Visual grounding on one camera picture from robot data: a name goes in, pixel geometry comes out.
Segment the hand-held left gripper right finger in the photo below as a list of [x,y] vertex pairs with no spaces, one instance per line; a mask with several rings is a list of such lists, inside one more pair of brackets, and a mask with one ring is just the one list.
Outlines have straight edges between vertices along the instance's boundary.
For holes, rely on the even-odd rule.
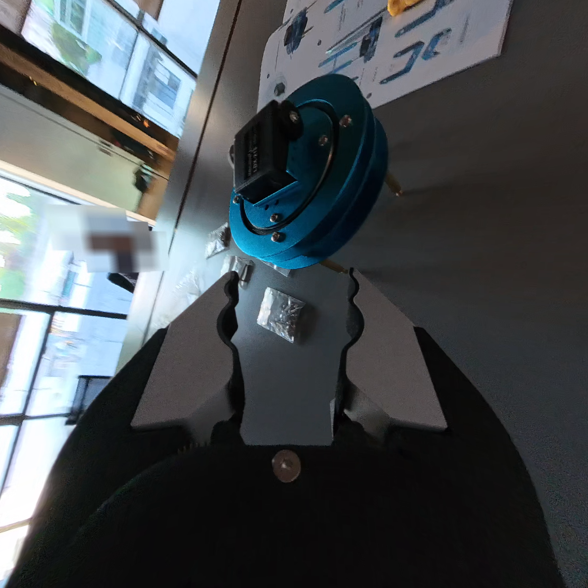
[[345,419],[378,441],[395,427],[447,430],[413,322],[354,268],[347,300],[349,342],[330,402],[333,436]]

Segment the printed instruction sheet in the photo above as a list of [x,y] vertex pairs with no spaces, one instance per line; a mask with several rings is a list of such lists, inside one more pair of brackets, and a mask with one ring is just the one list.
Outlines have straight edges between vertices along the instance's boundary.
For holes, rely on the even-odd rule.
[[332,74],[381,107],[500,55],[511,4],[422,1],[393,18],[387,1],[288,1],[264,48],[257,110]]

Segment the dark grey desk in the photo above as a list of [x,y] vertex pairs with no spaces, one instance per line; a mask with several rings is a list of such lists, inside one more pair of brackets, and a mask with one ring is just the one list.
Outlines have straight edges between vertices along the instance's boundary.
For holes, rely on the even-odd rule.
[[[158,216],[168,272],[143,275],[122,367],[173,318],[190,270],[227,219],[229,145],[255,113],[268,37],[286,1],[220,1]],[[587,1],[513,1],[502,55],[376,110],[386,188],[334,256],[424,328],[481,391],[536,486],[562,577],[587,587]],[[265,288],[307,303],[302,341],[256,324]],[[237,308],[246,442],[330,440],[348,341],[348,280],[322,266],[284,277],[255,262]]]

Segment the clear plastic bag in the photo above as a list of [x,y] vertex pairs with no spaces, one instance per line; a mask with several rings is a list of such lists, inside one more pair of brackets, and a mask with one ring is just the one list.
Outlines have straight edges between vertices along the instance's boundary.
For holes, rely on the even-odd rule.
[[191,269],[179,280],[173,289],[175,304],[188,307],[201,295],[200,279],[197,271]]

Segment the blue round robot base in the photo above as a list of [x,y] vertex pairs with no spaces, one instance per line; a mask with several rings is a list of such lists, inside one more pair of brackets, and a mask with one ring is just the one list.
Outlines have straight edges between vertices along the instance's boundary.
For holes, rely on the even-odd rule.
[[232,238],[284,269],[319,264],[345,246],[389,175],[385,129],[340,74],[271,100],[237,131],[233,149]]

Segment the clear bag of screws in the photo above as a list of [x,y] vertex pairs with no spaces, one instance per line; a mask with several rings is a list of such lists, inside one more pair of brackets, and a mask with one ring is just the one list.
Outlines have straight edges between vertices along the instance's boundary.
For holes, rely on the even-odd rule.
[[263,294],[256,324],[287,342],[294,343],[298,322],[306,303],[286,293],[267,287]]
[[227,250],[230,247],[231,237],[231,228],[228,222],[209,232],[204,250],[205,259],[210,259]]
[[243,289],[249,284],[253,269],[254,263],[250,259],[226,254],[220,270],[220,277],[229,272],[236,273],[239,277],[239,287]]

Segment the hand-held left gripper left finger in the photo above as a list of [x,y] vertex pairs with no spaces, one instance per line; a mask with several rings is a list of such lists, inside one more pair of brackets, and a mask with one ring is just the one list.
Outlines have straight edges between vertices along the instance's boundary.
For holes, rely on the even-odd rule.
[[229,271],[168,326],[131,426],[213,430],[242,422],[245,385],[239,352],[239,276]]

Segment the window with wooden sill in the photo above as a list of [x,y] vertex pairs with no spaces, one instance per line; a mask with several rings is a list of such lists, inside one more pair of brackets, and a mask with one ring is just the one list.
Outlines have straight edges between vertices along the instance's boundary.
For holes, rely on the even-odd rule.
[[171,135],[183,133],[196,72],[133,1],[31,1],[22,36]]

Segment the large grid window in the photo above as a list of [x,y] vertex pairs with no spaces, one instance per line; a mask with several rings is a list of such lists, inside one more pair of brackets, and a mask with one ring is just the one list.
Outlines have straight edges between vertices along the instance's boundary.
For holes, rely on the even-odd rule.
[[69,436],[77,386],[114,375],[131,292],[49,242],[69,202],[1,177],[1,539],[28,531]]

